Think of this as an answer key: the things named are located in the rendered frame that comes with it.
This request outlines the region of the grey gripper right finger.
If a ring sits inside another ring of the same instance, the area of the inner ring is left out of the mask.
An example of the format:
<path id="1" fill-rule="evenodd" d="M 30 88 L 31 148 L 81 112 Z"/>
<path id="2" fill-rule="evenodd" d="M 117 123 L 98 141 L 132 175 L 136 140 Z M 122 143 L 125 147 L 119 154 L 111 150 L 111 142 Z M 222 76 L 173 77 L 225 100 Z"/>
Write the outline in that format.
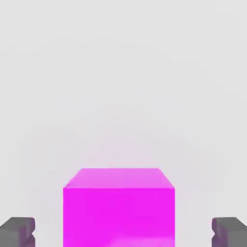
<path id="1" fill-rule="evenodd" d="M 212 247 L 247 247 L 247 226 L 236 217 L 212 219 Z"/>

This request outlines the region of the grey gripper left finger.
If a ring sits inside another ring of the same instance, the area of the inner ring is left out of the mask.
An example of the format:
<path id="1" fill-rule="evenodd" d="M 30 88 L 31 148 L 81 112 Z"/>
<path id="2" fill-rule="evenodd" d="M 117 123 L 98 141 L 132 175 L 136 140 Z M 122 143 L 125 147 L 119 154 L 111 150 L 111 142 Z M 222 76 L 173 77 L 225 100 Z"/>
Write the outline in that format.
<path id="1" fill-rule="evenodd" d="M 35 219 L 11 217 L 0 226 L 0 247 L 35 247 Z"/>

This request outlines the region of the small magenta cube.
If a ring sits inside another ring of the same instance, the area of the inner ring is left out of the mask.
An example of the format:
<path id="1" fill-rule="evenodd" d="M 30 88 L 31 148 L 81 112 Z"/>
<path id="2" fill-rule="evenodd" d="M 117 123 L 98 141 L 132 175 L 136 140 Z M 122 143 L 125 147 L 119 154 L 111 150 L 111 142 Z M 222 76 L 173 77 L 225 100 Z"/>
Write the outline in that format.
<path id="1" fill-rule="evenodd" d="M 157 168 L 84 168 L 63 188 L 63 247 L 175 247 L 175 188 Z"/>

